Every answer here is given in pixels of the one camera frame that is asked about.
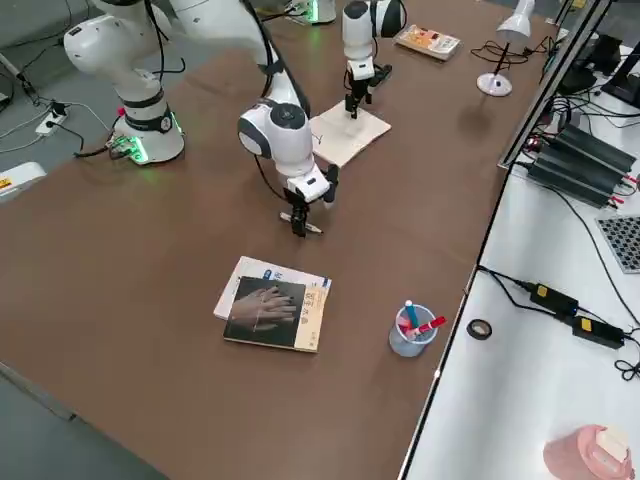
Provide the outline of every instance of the book cover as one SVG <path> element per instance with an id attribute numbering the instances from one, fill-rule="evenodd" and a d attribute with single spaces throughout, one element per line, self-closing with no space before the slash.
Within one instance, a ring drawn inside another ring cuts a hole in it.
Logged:
<path id="1" fill-rule="evenodd" d="M 242 277 L 224 338 L 315 353 L 327 294 L 323 287 Z"/>
<path id="2" fill-rule="evenodd" d="M 302 283 L 310 287 L 324 287 L 327 290 L 331 287 L 331 279 L 327 277 L 319 277 L 309 273 L 299 272 L 298 270 L 281 267 L 280 265 L 263 262 L 262 260 L 256 260 L 251 257 L 240 257 L 213 311 L 216 317 L 223 320 L 229 318 L 231 305 L 235 300 L 238 285 L 240 285 L 240 279 L 242 277 Z"/>

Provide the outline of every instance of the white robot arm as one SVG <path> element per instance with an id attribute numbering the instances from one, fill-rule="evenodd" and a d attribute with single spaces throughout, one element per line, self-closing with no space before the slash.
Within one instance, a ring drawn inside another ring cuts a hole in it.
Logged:
<path id="1" fill-rule="evenodd" d="M 355 0 L 344 8 L 342 40 L 351 90 L 345 106 L 353 118 L 358 116 L 360 102 L 365 99 L 371 103 L 373 88 L 391 73 L 391 65 L 379 67 L 374 63 L 375 39 L 394 37 L 406 22 L 407 11 L 402 0 Z"/>
<path id="2" fill-rule="evenodd" d="M 148 0 L 93 0 L 108 15 L 84 22 L 65 35 L 71 61 L 82 71 L 108 77 L 126 115 L 115 136 L 133 139 L 137 163 L 166 161 L 184 148 L 181 131 L 162 86 L 133 62 L 158 47 Z M 337 169 L 323 173 L 315 163 L 307 98 L 260 23 L 248 0 L 171 0 L 187 36 L 215 46 L 247 48 L 267 76 L 262 98 L 238 122 L 240 141 L 254 155 L 272 159 L 286 179 L 284 196 L 293 205 L 291 223 L 305 235 L 309 204 L 335 198 Z M 153 7 L 162 32 L 171 35 L 166 16 Z"/>

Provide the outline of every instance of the green led light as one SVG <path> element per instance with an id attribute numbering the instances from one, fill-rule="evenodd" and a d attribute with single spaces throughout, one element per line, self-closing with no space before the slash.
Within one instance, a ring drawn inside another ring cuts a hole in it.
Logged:
<path id="1" fill-rule="evenodd" d="M 173 119 L 173 124 L 178 128 L 178 131 L 180 132 L 180 135 L 183 135 L 184 132 L 182 131 L 182 128 L 180 128 L 180 124 L 176 120 L 176 116 L 173 113 L 171 114 L 171 118 Z"/>
<path id="2" fill-rule="evenodd" d="M 309 11 L 307 12 L 307 20 L 310 23 L 318 21 L 318 0 L 309 0 Z"/>
<path id="3" fill-rule="evenodd" d="M 142 142 L 138 137 L 131 137 L 131 142 L 135 145 L 133 151 L 129 155 L 129 157 L 136 163 L 147 163 L 149 161 L 149 156 L 147 155 L 147 151 L 142 146 Z"/>

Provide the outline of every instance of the pen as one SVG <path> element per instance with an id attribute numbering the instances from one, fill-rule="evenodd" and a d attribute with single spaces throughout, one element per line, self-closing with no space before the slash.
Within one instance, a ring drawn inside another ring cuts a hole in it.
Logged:
<path id="1" fill-rule="evenodd" d="M 413 302 L 411 300 L 404 302 L 404 309 L 409 316 L 411 326 L 413 328 L 418 328 L 420 326 L 420 322 L 418 322 L 418 316 L 416 315 L 416 309 L 413 307 Z"/>
<path id="2" fill-rule="evenodd" d="M 446 323 L 447 319 L 444 317 L 438 317 L 435 320 L 430 321 L 429 323 L 425 323 L 418 328 L 414 328 L 413 330 L 409 330 L 405 333 L 406 337 L 409 340 L 415 340 L 415 338 L 429 330 L 433 330 L 434 328 L 438 328 Z"/>

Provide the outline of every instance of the cup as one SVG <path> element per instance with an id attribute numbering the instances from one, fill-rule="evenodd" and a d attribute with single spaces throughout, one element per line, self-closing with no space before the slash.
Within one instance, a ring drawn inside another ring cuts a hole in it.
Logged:
<path id="1" fill-rule="evenodd" d="M 436 318 L 427 307 L 414 304 L 413 308 L 416 311 L 419 325 L 424 325 Z M 401 317 L 404 317 L 405 319 L 409 318 L 404 307 L 398 311 L 396 319 L 393 322 L 393 327 L 391 327 L 391 331 L 389 332 L 389 345 L 394 352 L 402 357 L 417 357 L 422 353 L 427 345 L 433 342 L 433 339 L 436 338 L 436 334 L 438 333 L 438 329 L 434 328 L 428 330 L 418 335 L 415 340 L 409 340 L 407 336 L 402 333 L 402 330 L 400 330 Z"/>

